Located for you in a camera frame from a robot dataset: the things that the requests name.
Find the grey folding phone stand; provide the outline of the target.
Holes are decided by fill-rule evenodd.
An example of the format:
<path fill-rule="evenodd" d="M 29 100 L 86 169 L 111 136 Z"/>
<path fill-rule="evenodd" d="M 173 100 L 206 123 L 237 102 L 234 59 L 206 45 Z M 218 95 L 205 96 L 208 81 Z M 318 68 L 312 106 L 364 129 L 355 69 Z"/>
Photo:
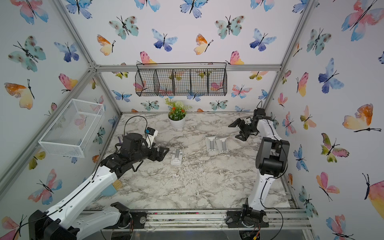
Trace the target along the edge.
<path fill-rule="evenodd" d="M 206 147 L 208 152 L 216 151 L 216 136 L 206 136 Z"/>

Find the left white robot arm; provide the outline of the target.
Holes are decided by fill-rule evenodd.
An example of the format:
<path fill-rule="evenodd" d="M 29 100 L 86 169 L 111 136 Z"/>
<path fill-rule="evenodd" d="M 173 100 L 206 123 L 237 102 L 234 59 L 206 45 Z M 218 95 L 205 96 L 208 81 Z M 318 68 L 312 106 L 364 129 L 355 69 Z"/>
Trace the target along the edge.
<path fill-rule="evenodd" d="M 157 135 L 152 130 L 145 138 L 141 134 L 130 133 L 122 143 L 115 145 L 116 151 L 102 160 L 95 172 L 90 175 L 67 197 L 47 211 L 35 211 L 28 220 L 31 240 L 83 240 L 108 227 L 134 230 L 140 223 L 130 209 L 122 203 L 112 203 L 108 208 L 80 218 L 83 210 L 112 183 L 127 171 L 138 170 L 144 160 L 161 162 L 169 148 L 156 145 Z"/>

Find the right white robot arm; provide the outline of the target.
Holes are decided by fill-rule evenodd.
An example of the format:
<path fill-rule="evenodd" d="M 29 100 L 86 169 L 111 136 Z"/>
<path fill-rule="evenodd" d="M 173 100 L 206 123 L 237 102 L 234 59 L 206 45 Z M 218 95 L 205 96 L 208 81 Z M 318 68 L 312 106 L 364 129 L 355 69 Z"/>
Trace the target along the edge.
<path fill-rule="evenodd" d="M 278 135 L 273 119 L 267 116 L 265 109 L 262 108 L 255 109 L 251 118 L 236 119 L 229 127 L 240 129 L 235 138 L 243 142 L 251 135 L 262 137 L 256 156 L 256 168 L 259 174 L 254 189 L 246 201 L 246 209 L 263 211 L 266 209 L 265 201 L 272 183 L 287 169 L 290 143 Z"/>

